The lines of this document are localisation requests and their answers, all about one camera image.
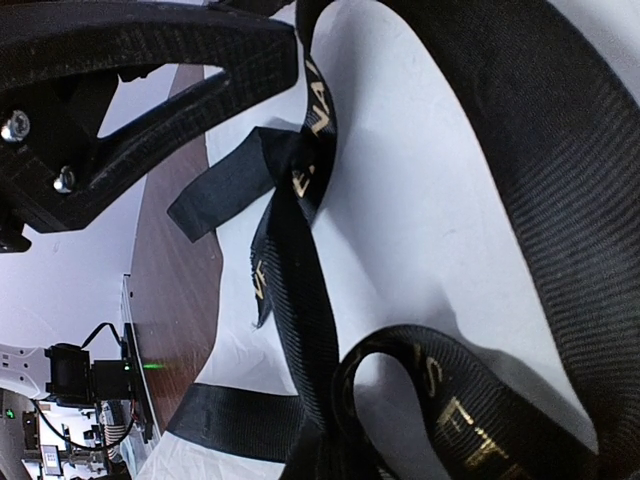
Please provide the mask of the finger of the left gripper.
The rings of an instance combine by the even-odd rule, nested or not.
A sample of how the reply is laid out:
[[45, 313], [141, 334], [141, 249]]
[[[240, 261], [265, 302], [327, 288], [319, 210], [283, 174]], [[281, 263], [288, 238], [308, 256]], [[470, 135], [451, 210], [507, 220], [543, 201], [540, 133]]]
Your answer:
[[61, 201], [61, 232], [82, 230], [145, 174], [213, 127], [295, 84], [293, 69], [221, 72], [194, 84], [85, 153], [79, 185]]
[[271, 67], [295, 56], [292, 26], [260, 15], [167, 2], [38, 1], [1, 8], [1, 88], [134, 66]]

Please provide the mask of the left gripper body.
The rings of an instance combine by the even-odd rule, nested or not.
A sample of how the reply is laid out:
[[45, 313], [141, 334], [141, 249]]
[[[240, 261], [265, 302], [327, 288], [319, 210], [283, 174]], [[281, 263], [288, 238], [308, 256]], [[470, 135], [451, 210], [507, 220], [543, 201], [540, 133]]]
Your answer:
[[27, 251], [23, 234], [82, 230], [117, 194], [98, 177], [100, 127], [118, 87], [114, 72], [80, 74], [1, 95], [1, 250]]

